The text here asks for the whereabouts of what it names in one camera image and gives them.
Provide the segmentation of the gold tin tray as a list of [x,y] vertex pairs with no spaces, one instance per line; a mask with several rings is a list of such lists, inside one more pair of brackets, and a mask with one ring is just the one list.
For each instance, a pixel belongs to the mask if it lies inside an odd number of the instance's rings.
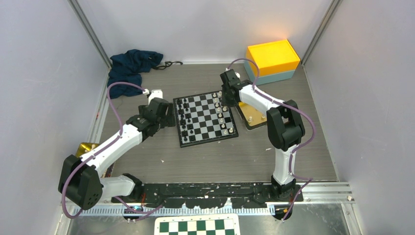
[[[239,102],[236,106],[236,109],[242,119],[243,124],[245,125],[248,131],[252,131],[254,129],[267,125],[267,119],[261,119],[262,113],[255,109],[253,106],[243,102]],[[253,117],[251,123],[248,123],[249,116]]]

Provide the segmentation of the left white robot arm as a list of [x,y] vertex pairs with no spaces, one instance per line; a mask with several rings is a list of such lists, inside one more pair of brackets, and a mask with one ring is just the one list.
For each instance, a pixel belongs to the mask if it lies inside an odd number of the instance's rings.
[[153,98],[139,107],[139,114],[130,117],[121,129],[101,145],[80,157],[68,156],[63,163],[58,190],[62,201],[69,199],[82,210],[91,209],[100,200],[123,197],[137,202],[143,195],[142,181],[124,173],[106,177],[104,172],[122,155],[160,129],[175,126],[174,105],[162,98]]

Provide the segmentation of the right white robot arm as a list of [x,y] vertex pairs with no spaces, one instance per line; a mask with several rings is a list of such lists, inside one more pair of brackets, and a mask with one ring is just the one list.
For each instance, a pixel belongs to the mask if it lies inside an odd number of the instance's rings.
[[240,80],[231,69],[220,74],[222,81],[222,103],[235,107],[243,102],[254,107],[266,117],[267,133],[276,151],[275,169],[271,177],[272,196],[284,201],[295,189],[294,150],[301,143],[305,128],[293,100],[276,99],[249,80]]

